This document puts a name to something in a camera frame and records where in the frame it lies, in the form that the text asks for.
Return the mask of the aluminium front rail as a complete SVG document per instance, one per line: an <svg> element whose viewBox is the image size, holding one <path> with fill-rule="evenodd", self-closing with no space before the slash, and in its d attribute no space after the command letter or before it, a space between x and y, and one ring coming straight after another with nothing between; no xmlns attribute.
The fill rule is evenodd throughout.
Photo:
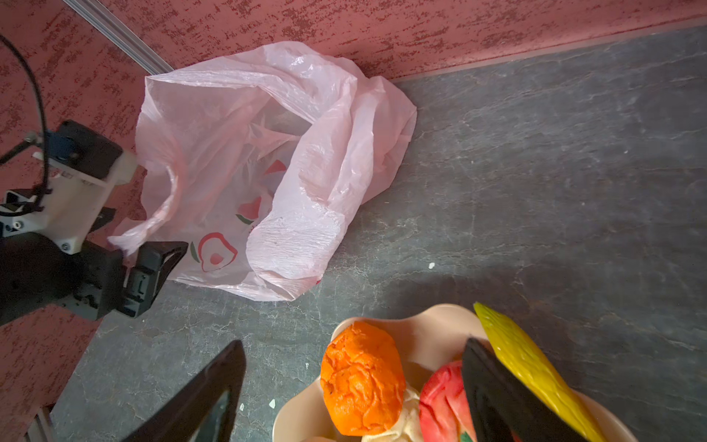
<svg viewBox="0 0 707 442"><path fill-rule="evenodd" d="M50 407L38 410L20 442L57 442Z"/></svg>

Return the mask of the yellow fake banana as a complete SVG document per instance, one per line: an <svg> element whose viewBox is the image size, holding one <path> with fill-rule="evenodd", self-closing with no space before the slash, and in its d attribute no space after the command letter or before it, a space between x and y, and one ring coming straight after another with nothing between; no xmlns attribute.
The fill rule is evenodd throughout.
<svg viewBox="0 0 707 442"><path fill-rule="evenodd" d="M585 440L607 439L543 351L513 320L480 302L474 310L497 359L525 387Z"/></svg>

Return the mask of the left aluminium corner post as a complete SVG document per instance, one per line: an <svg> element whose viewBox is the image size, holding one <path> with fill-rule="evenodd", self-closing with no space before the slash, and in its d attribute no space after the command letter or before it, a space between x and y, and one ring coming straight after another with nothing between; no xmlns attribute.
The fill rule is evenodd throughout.
<svg viewBox="0 0 707 442"><path fill-rule="evenodd" d="M161 56L131 31L98 0L64 0L94 29L118 49L139 64L149 75L161 75L174 70Z"/></svg>

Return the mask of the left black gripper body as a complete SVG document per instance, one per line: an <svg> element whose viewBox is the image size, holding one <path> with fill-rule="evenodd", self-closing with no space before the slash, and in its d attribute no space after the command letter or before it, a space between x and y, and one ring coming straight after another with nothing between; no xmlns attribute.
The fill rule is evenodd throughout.
<svg viewBox="0 0 707 442"><path fill-rule="evenodd" d="M126 268L123 254L91 242L67 254L50 239L26 233L1 239L1 323L49 305L86 320L118 307Z"/></svg>

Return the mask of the orange fake fruit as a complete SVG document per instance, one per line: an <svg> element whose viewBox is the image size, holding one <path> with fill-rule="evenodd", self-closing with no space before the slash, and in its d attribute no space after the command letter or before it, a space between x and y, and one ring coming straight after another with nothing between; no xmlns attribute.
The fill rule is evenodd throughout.
<svg viewBox="0 0 707 442"><path fill-rule="evenodd" d="M399 420L407 389L393 338L367 322L340 333L322 357L320 388L344 436L375 436Z"/></svg>

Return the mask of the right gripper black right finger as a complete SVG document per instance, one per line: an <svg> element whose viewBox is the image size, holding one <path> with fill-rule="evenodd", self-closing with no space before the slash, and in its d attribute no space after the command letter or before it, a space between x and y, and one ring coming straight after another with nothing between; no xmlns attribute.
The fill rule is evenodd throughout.
<svg viewBox="0 0 707 442"><path fill-rule="evenodd" d="M469 338L461 375L479 441L583 441L482 343Z"/></svg>

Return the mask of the red fake fruit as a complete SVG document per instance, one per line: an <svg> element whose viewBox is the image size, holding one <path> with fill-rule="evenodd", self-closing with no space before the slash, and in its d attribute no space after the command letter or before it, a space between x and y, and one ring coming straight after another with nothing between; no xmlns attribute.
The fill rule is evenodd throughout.
<svg viewBox="0 0 707 442"><path fill-rule="evenodd" d="M423 386L419 418L424 441L477 440L461 368L461 361L446 364Z"/></svg>

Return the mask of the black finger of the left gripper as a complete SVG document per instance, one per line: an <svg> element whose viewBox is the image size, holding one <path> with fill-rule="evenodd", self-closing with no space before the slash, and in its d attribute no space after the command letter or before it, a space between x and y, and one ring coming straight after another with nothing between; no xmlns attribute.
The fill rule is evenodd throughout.
<svg viewBox="0 0 707 442"><path fill-rule="evenodd" d="M188 251L183 241L149 241L137 254L136 264L128 274L118 311L136 318L152 308L156 297Z"/></svg>
<svg viewBox="0 0 707 442"><path fill-rule="evenodd" d="M110 208L110 207L101 208L101 211L99 211L99 213L98 213L95 221L93 222L91 228L89 229L89 231L94 232L96 230L106 227L108 224L112 223L115 215L116 215L115 208Z"/></svg>

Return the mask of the pink plastic bag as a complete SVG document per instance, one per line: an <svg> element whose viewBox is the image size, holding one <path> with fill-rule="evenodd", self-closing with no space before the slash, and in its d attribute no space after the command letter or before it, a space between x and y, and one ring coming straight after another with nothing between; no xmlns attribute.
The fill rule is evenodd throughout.
<svg viewBox="0 0 707 442"><path fill-rule="evenodd" d="M171 278L255 301L322 279L362 204L391 186L417 110L384 77L278 42L145 79L143 221L112 245L183 241Z"/></svg>

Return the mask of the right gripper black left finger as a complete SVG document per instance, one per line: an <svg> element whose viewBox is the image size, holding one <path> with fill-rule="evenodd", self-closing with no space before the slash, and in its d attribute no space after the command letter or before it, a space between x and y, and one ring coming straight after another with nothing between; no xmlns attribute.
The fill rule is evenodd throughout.
<svg viewBox="0 0 707 442"><path fill-rule="evenodd" d="M247 359L232 341L127 441L228 441L231 438Z"/></svg>

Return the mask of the beige fake garlic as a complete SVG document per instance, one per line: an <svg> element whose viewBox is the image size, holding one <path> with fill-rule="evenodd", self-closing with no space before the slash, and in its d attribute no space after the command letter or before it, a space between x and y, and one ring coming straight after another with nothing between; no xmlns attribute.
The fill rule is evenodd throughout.
<svg viewBox="0 0 707 442"><path fill-rule="evenodd" d="M401 415L397 423L385 432L363 436L362 442L423 442L420 424L419 392L410 385L406 386Z"/></svg>

